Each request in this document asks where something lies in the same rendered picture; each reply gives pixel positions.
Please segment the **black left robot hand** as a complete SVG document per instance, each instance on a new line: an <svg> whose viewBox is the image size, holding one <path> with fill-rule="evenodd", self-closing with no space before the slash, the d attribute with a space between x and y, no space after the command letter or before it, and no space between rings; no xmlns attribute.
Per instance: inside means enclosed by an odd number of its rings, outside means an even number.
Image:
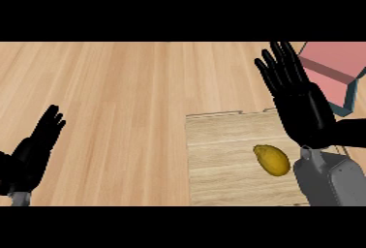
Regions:
<svg viewBox="0 0 366 248"><path fill-rule="evenodd" d="M14 153L0 151L0 196L14 192L30 193L39 186L65 125L59 107L52 105Z"/></svg>

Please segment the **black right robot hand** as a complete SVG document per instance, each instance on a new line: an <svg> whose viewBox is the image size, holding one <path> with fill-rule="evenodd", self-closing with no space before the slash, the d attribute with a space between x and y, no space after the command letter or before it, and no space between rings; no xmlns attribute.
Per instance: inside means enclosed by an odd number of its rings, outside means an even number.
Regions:
<svg viewBox="0 0 366 248"><path fill-rule="evenodd" d="M288 41L270 42L272 52L254 59L281 117L284 129L300 147L332 145L366 148L366 118L337 120L319 85L309 79Z"/></svg>

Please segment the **pink cardboard box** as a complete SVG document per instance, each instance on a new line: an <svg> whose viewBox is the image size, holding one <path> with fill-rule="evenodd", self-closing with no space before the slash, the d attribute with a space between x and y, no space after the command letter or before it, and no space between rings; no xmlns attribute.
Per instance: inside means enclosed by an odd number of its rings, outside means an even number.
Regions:
<svg viewBox="0 0 366 248"><path fill-rule="evenodd" d="M354 111L357 82L366 75L366 42L307 42L298 59L334 114L349 116Z"/></svg>

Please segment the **pale wooden tray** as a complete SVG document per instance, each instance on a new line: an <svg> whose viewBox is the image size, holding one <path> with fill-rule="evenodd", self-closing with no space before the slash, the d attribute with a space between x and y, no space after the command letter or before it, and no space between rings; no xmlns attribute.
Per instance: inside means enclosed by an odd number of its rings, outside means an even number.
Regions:
<svg viewBox="0 0 366 248"><path fill-rule="evenodd" d="M293 161L300 158L298 144L285 133L276 109L189 115L186 141L191 204L307 205L295 175L270 175L253 152L269 144Z"/></svg>

